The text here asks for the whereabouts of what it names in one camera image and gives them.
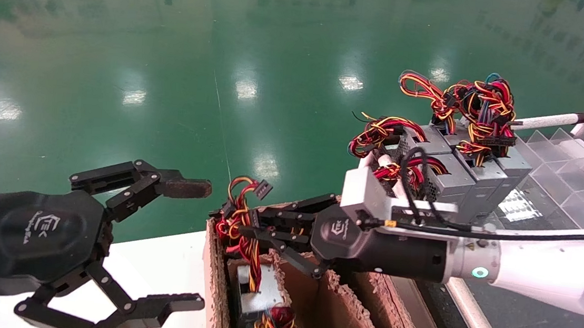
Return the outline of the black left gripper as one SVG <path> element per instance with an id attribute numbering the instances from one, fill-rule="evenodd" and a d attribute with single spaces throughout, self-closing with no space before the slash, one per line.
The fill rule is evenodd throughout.
<path id="1" fill-rule="evenodd" d="M 36 291 L 14 313 L 37 328 L 161 328 L 174 312 L 204 308 L 196 293 L 131 299 L 100 263 L 111 240 L 104 206 L 85 192 L 0 193 L 0 295 Z M 58 292 L 87 280 L 115 305 L 107 318 L 92 322 L 49 307 Z"/>

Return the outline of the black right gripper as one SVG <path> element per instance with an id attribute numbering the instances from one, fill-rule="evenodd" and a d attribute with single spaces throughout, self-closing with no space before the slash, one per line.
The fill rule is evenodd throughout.
<path id="1" fill-rule="evenodd" d="M 256 256 L 262 251 L 275 251 L 312 279 L 320 280 L 330 266 L 333 270 L 354 273 L 377 272 L 444 282 L 447 242 L 388 233 L 380 227 L 362 231 L 336 205 L 339 202 L 340 197 L 331 193 L 257 207 L 258 219 L 264 225 L 296 227 L 314 222 L 310 239 L 306 235 L 247 225 L 239 227 L 239 233 L 256 246 Z"/>

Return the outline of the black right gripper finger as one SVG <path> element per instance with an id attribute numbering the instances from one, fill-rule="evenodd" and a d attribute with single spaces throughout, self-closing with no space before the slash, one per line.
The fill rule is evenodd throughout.
<path id="1" fill-rule="evenodd" d="M 188 179 L 177 169 L 161 170 L 143 160 L 78 172 L 69 181 L 73 191 L 91 195 L 119 190 L 105 204 L 110 220 L 116 222 L 124 221 L 159 196 L 187 200 L 212 193 L 209 180 Z"/>

